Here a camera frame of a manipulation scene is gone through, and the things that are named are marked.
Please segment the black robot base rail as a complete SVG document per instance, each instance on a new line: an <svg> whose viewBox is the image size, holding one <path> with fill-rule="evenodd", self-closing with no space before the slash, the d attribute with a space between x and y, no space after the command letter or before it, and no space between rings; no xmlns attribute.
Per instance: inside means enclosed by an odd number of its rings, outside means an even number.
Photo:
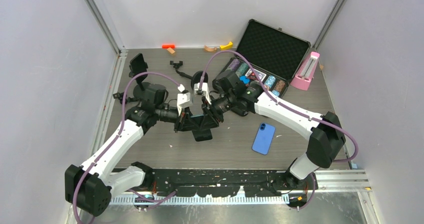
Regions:
<svg viewBox="0 0 424 224"><path fill-rule="evenodd" d="M153 169L147 184L135 191L177 197L228 197L244 192L246 197L279 196L287 192L304 194L317 189L312 177L289 183L283 170L260 169Z"/></svg>

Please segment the dark green-edged smartphone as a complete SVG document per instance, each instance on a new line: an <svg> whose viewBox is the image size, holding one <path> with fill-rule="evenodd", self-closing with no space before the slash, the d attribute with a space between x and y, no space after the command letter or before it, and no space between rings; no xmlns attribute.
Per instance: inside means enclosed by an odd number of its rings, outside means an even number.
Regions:
<svg viewBox="0 0 424 224"><path fill-rule="evenodd" d="M192 131L192 134L197 142L209 141L212 140L213 137L210 129L202 129L202 131L199 132Z"/></svg>

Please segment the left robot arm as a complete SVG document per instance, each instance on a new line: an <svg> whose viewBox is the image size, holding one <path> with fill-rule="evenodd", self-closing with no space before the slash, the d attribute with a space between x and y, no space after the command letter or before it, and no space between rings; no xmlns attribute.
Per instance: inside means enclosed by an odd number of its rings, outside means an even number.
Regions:
<svg viewBox="0 0 424 224"><path fill-rule="evenodd" d="M112 171L124 154L157 122L177 122L183 111L192 105L190 92L178 87L177 106L164 104L167 90L159 84L145 85L139 106L124 110L123 119L104 145L80 166L70 165L65 171L65 198L72 204L73 213L84 210L96 217L116 196L134 187L149 190L154 183L151 167L134 162L113 174Z"/></svg>

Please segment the black smartphone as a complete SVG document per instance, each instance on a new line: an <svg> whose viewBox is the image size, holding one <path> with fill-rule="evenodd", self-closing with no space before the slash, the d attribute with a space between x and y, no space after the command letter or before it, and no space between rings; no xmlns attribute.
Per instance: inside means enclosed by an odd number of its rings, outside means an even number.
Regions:
<svg viewBox="0 0 424 224"><path fill-rule="evenodd" d="M130 60L129 63L130 72L128 76L133 78L135 75L139 73L146 72L148 69L148 64L144 60L144 56L142 53L137 54L134 58Z"/></svg>

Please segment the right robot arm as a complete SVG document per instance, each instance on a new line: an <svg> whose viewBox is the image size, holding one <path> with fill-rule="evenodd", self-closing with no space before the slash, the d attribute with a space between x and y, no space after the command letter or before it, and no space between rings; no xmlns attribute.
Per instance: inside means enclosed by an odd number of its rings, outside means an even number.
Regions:
<svg viewBox="0 0 424 224"><path fill-rule="evenodd" d="M294 130L308 141L306 152L296 158L284 175L292 189L300 188L309 174L328 168L346 143L346 134L337 115L310 112L268 91L260 81L244 84L234 71L221 72L213 81L222 96L212 100L219 114L238 109L271 118Z"/></svg>

